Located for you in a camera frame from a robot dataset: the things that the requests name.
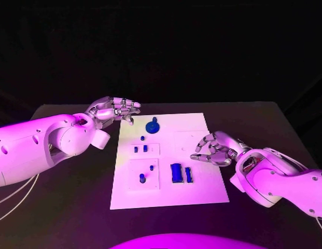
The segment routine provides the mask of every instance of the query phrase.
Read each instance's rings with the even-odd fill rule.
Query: table
[[[43,105],[31,119],[79,113],[86,107]],[[143,104],[141,107],[142,115],[175,113],[204,113],[210,131],[224,131],[253,148],[274,148],[316,168],[273,102]],[[234,165],[221,168],[230,203],[109,210],[119,123],[105,131],[110,139],[103,150],[90,146],[40,174],[26,201],[0,221],[0,248],[109,248],[133,238],[175,232],[210,234],[267,248],[322,248],[316,220],[284,199],[267,209],[231,185]],[[0,188],[0,196],[20,184]],[[0,216],[23,194],[0,205]]]

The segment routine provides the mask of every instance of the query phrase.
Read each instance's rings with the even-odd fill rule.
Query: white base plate
[[[148,134],[145,124],[152,117],[156,117],[159,131]],[[190,159],[197,143],[210,133],[202,113],[133,116],[133,120],[132,126],[120,122],[109,209],[228,202],[218,167]],[[133,146],[138,146],[138,153],[133,153]],[[208,154],[207,146],[201,153]],[[151,163],[156,164],[154,171],[149,171]],[[172,163],[181,164],[184,183],[172,183]],[[194,182],[190,184],[185,167],[191,168]],[[141,173],[145,174],[143,184],[139,183]]]

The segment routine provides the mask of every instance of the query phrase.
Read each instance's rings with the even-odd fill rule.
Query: blue object
[[[185,168],[187,183],[192,183],[191,169]]]
[[[139,183],[145,183],[145,177],[143,177],[143,174],[139,174]]]
[[[151,134],[156,133],[159,131],[159,125],[156,123],[156,117],[152,118],[152,121],[146,123],[145,125],[145,131]]]
[[[181,164],[178,163],[171,164],[169,169],[172,171],[172,183],[182,183]]]

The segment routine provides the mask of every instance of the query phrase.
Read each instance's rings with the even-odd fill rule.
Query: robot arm
[[[322,170],[309,170],[270,148],[251,149],[225,133],[214,132],[200,141],[195,152],[210,142],[210,155],[191,159],[227,166],[236,161],[233,185],[267,208],[286,198],[300,210],[322,219]]]
[[[92,144],[103,149],[109,135],[99,129],[113,120],[133,124],[139,103],[103,97],[85,113],[60,114],[0,128],[0,187],[17,183],[60,161],[79,155]]]

